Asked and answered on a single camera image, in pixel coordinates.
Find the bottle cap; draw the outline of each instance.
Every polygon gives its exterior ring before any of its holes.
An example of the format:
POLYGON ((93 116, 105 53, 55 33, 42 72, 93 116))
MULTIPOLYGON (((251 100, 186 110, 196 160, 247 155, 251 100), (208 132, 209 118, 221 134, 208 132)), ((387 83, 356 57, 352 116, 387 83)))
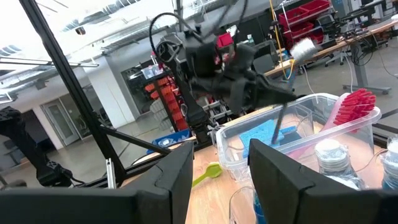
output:
POLYGON ((341 171, 350 166, 347 149, 340 142, 333 139, 325 139, 315 146, 315 154, 318 164, 325 171, 341 171))

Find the red brush bristles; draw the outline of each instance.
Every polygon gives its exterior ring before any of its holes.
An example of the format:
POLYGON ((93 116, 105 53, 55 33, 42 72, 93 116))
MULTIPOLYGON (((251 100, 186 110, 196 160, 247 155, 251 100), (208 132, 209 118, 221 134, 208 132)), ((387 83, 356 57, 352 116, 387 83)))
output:
POLYGON ((376 96, 362 88, 348 95, 341 103, 335 125, 345 124, 368 115, 376 104, 376 96))

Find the yellow-green brush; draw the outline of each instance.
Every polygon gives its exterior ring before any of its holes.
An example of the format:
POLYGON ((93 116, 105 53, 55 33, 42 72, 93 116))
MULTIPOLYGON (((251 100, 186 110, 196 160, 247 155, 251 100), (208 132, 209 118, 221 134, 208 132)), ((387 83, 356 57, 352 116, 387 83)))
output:
POLYGON ((221 166, 220 166, 220 164, 218 162, 211 162, 209 164, 209 166, 206 168, 206 172, 192 182, 192 187, 194 187, 197 184, 199 184, 206 177, 216 178, 219 175, 221 175, 222 172, 223 172, 223 170, 222 170, 222 168, 221 168, 221 166))

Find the white wall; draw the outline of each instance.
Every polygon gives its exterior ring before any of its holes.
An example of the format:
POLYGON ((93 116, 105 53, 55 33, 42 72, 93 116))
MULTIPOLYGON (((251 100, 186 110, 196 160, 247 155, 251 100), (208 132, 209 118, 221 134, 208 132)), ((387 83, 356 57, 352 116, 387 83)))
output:
MULTIPOLYGON (((86 86, 90 84, 89 79, 86 77, 84 70, 81 68, 76 68, 76 77, 79 79, 81 86, 86 86)), ((68 90, 63 83, 61 77, 58 75, 48 80, 47 87, 37 90, 35 86, 22 90, 18 93, 18 99, 12 103, 6 103, 0 105, 1 108, 6 106, 11 106, 20 112, 25 112, 31 110, 32 108, 57 99, 63 95, 68 94, 68 90)))
MULTIPOLYGON (((166 32, 160 32, 153 35, 154 43, 157 44, 166 32)), ((118 66, 119 73, 138 65, 140 62, 150 60, 150 47, 149 38, 139 41, 139 44, 131 44, 116 50, 111 54, 112 59, 118 66)))
POLYGON ((135 121, 135 117, 126 101, 132 100, 132 97, 130 95, 131 99, 125 98, 106 58, 100 57, 95 62, 99 64, 98 68, 84 68, 84 70, 113 127, 118 128, 135 121))
MULTIPOLYGON (((80 85, 89 85, 89 79, 85 75, 84 71, 82 72, 80 69, 74 69, 75 75, 79 79, 80 85)), ((34 86, 27 88, 18 93, 18 99, 15 102, 2 104, 0 107, 5 108, 7 106, 11 106, 22 113, 28 110, 33 110, 37 119, 39 119, 40 123, 42 124, 45 132, 53 142, 55 148, 61 149, 63 148, 63 144, 42 111, 40 105, 55 100, 63 95, 66 95, 67 93, 68 90, 65 84, 62 82, 61 77, 57 76, 49 79, 46 88, 41 90, 37 90, 34 86)))

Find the ceiling light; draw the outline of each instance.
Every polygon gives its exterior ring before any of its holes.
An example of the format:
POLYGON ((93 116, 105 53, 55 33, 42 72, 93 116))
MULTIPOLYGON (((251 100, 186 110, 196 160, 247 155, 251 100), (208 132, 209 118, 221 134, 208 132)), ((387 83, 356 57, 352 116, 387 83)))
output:
POLYGON ((14 101, 14 100, 11 98, 10 94, 6 93, 6 95, 7 95, 7 97, 8 97, 8 100, 2 100, 2 101, 0 101, 0 104, 3 104, 3 103, 10 103, 10 102, 13 102, 13 101, 14 101))
MULTIPOLYGON (((69 62, 70 66, 79 67, 98 67, 98 64, 94 63, 76 63, 69 62)), ((23 59, 23 58, 9 58, 0 57, 0 69, 2 70, 20 70, 20 69, 31 69, 39 65, 54 66, 52 61, 47 60, 35 60, 35 59, 23 59)))
POLYGON ((49 61, 1 57, 0 63, 47 65, 49 61))
POLYGON ((0 70, 28 70, 37 67, 37 65, 20 65, 20 64, 8 64, 0 63, 0 70))

